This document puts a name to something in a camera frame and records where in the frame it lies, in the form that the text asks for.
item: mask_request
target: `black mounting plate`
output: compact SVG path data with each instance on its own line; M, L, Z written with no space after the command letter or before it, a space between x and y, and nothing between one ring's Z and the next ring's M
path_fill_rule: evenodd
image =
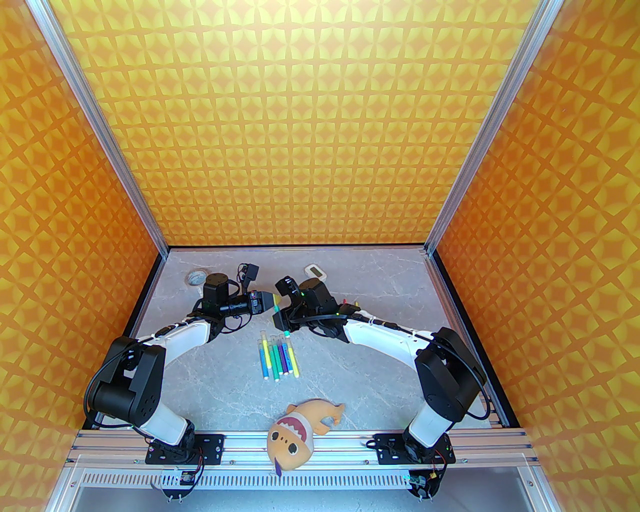
M225 437L222 434L196 434L194 450L202 448L204 463L207 466L219 466L222 452L225 450ZM177 455L158 447L149 447L145 463L150 465L197 466L198 457L184 463L184 453Z
M369 446L375 448L376 455L378 457L378 464L381 466L389 465L414 465L412 459L409 458L406 448L404 447L404 440L402 434L389 434L379 433L373 436L374 445ZM438 442L431 448L424 448L426 453L433 452L433 457L424 465L443 464L444 460L436 453L440 452L447 458L447 464L453 464L456 461L456 456L453 453L451 446L451 440L447 434L443 434L438 439Z

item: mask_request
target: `plush toy mouth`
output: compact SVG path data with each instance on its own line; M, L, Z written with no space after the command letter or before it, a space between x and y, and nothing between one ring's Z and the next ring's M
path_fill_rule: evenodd
M278 425L282 425L296 434L302 442L307 441L307 430L304 428L299 419L288 416L278 420Z

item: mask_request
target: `yellow geometric pattern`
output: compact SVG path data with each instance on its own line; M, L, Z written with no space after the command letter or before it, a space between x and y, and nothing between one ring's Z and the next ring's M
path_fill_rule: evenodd
M41 510L156 249L21 0L0 4L0 509Z
M52 2L190 245L424 242L536 3Z
M569 511L640 510L640 3L564 4L438 247Z

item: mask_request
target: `orange plush fish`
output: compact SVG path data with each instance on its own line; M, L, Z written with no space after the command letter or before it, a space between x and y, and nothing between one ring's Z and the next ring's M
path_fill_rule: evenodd
M314 452L314 434L325 435L330 428L322 423L333 418L333 425L340 423L344 404L333 405L325 400L310 400L299 406L289 405L287 414L269 429L267 453L278 476L302 466Z

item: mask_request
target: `vent grille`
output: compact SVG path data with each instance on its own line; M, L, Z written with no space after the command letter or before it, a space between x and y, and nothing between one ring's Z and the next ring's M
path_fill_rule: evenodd
M85 469L82 485L86 487L148 488L151 484L168 488L180 485L181 470L108 470ZM278 477L266 471L205 470L197 488L208 490L234 489L407 489L407 470L368 471L304 471L297 470Z

